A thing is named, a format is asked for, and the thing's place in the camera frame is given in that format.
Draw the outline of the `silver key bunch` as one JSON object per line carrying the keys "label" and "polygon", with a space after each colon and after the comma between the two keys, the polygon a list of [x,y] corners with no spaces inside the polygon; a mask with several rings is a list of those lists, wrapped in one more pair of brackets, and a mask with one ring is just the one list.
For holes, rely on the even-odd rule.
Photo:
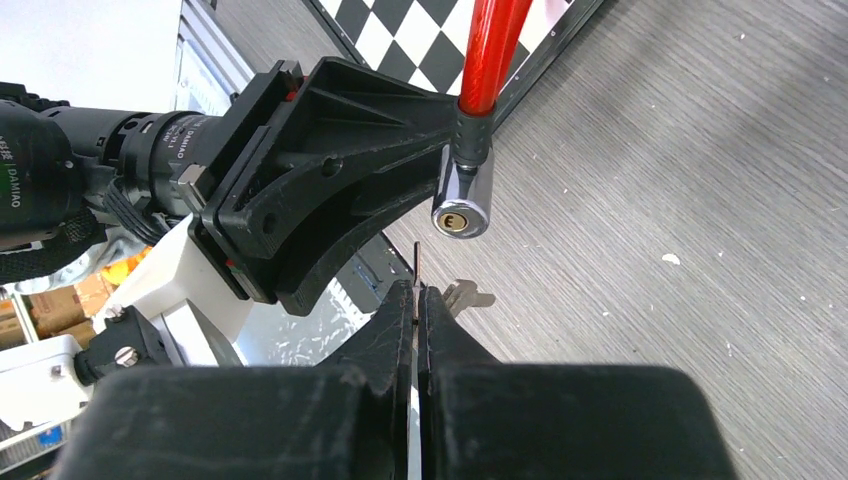
{"label": "silver key bunch", "polygon": [[[422,247],[419,241],[413,244],[413,281],[412,291],[415,305],[419,304],[425,291],[421,279]],[[479,291],[476,282],[467,279],[457,279],[448,285],[442,293],[442,299],[453,318],[457,318],[469,308],[487,308],[494,305],[496,296]]]}

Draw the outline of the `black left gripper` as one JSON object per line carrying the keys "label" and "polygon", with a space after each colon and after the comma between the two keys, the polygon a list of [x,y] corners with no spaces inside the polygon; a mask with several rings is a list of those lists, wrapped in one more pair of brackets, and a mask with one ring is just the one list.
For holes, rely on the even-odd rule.
{"label": "black left gripper", "polygon": [[453,97],[337,57],[278,62],[189,121],[193,239],[240,299],[312,312],[374,236],[430,198]]}

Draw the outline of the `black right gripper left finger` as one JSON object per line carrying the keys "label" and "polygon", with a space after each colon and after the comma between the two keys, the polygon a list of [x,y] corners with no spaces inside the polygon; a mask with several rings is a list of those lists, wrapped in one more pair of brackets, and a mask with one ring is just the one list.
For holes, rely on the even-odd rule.
{"label": "black right gripper left finger", "polygon": [[56,479],[403,479],[415,295],[311,367],[134,367],[96,389]]}

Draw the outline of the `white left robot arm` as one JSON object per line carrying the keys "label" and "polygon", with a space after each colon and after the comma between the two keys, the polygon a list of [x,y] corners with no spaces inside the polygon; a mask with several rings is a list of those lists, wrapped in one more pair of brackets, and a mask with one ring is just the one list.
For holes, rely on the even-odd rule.
{"label": "white left robot arm", "polygon": [[121,226],[181,220],[241,300],[312,311],[354,254],[436,189],[452,96],[325,57],[277,63],[221,116],[73,107],[1,87],[1,280],[64,268]]}

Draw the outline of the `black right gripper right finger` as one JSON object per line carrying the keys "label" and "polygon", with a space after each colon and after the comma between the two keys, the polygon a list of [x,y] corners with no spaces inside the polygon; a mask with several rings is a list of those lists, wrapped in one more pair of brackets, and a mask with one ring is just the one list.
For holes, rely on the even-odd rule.
{"label": "black right gripper right finger", "polygon": [[419,296],[426,479],[734,479],[710,405],[657,365],[504,363]]}

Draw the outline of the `red cable lock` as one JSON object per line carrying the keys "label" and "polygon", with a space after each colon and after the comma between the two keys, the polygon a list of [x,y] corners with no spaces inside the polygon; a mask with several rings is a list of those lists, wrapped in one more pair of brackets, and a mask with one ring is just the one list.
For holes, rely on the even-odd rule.
{"label": "red cable lock", "polygon": [[530,8],[521,0],[474,3],[455,123],[431,209],[434,226],[449,237],[471,239],[489,227],[494,115]]}

